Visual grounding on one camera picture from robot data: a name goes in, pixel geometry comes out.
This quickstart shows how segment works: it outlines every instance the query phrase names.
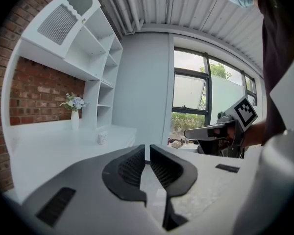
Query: vase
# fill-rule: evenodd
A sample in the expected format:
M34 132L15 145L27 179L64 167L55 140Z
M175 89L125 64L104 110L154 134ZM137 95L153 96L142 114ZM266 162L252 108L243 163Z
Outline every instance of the vase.
M74 131L78 130L78 124L79 124L79 116L78 116L78 111L72 111L71 114L71 128Z

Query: window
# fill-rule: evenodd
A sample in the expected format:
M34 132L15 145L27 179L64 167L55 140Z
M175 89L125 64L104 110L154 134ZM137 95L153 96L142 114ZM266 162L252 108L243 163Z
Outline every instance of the window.
M187 129L215 124L218 113L243 96L257 104L255 80L207 53L175 48L174 73L170 139L184 139Z
M257 106L256 85L254 79L245 75L247 98L252 106Z

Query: window frame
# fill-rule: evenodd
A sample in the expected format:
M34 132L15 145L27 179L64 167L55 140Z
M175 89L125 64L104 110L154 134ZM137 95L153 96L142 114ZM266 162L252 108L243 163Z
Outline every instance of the window frame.
M195 70L188 70L188 69L182 69L182 68L176 68L174 67L174 79L173 79L173 100L172 100L172 110L171 112L178 112L178 113L189 113L189 114L197 114L197 115L204 115L205 116L205 126L210 125L210 120L211 120L211 111L212 111L212 82L211 82L211 71L210 71L210 62L209 59L212 59L216 62L219 62L221 64L224 64L231 69L238 71L241 74L242 77L242 86L245 91L245 96L247 97L248 95L252 96L255 98L255 105L257 106L257 91L256 91L256 83L255 79L247 75L243 70L238 69L237 67L229 64L228 62L223 61L220 58L217 58L215 56L209 55L207 52L202 53L199 51L194 51L186 48L180 48L180 47L174 47L174 50L176 51L181 51L189 54L194 54L201 56L204 61L204 68L205 68L205 73L195 71ZM191 109L191 108L184 108L184 107L174 107L173 102L174 102L174 84L175 84L175 75L184 75L184 76L189 76L189 77L196 77L200 79L205 80L205 85L206 85L206 110L199 110L199 109ZM246 77L248 77L252 81L252 86L255 89L255 92L251 92L247 89L246 86Z

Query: red brick wall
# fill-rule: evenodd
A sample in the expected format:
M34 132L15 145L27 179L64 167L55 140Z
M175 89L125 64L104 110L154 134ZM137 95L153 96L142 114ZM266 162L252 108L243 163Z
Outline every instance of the red brick wall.
M0 29L0 97L5 68L20 35L29 22L52 0L20 0ZM65 92L83 93L84 82L54 69L21 58L14 76L10 115L11 124L69 119L59 107ZM13 188L9 155L0 119L0 190Z

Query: white cabinet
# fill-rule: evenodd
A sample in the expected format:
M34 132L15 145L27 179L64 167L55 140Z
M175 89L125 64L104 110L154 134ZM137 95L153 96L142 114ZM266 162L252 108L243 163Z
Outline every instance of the white cabinet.
M31 192L71 164L133 145L136 129L113 126L114 89L123 48L98 0L53 0L28 25L3 80L1 120L16 193ZM13 74L22 56L86 81L80 129L70 120L10 126ZM108 142L97 144L99 132Z

